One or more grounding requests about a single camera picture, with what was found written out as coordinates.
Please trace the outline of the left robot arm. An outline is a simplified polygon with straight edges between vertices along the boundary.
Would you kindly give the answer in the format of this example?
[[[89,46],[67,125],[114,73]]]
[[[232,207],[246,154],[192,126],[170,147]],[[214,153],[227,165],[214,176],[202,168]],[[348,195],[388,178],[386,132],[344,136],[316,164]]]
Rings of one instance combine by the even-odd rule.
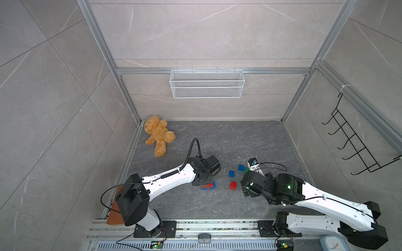
[[[156,210],[149,208],[149,202],[184,184],[209,185],[214,182],[214,177],[221,168],[219,160],[214,155],[208,158],[202,156],[200,142],[198,138],[194,138],[184,162],[178,167],[152,176],[141,177],[133,174],[125,183],[107,189],[106,191],[120,188],[115,195],[117,210],[103,203],[106,192],[100,196],[100,202],[110,211],[119,213],[125,226],[139,225],[151,233],[162,229],[163,223]]]

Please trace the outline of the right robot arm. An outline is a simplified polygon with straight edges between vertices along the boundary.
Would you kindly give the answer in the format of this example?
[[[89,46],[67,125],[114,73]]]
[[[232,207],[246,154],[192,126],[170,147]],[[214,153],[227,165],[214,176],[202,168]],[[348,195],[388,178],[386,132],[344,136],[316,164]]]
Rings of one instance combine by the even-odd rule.
[[[280,211],[270,224],[261,227],[276,237],[338,235],[354,246],[377,250],[388,241],[386,229],[377,222],[377,203],[357,203],[334,196],[290,174],[247,172],[241,187],[246,197],[264,197],[270,205],[299,206],[319,212],[300,215]]]

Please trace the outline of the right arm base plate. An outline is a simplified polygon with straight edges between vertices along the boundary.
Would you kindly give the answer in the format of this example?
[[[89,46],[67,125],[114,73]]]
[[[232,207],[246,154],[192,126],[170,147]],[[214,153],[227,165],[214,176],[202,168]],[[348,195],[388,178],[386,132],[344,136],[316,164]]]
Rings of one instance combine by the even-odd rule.
[[[301,237],[301,233],[293,232],[285,222],[276,221],[257,221],[258,230],[261,237]]]

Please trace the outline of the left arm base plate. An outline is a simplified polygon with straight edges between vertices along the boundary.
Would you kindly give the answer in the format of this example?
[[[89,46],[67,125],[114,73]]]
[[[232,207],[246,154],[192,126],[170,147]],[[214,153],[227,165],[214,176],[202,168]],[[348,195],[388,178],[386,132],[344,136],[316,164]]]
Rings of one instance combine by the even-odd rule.
[[[137,226],[134,238],[174,238],[177,231],[176,221],[162,221],[162,226],[158,226],[155,230],[148,232],[144,227]]]

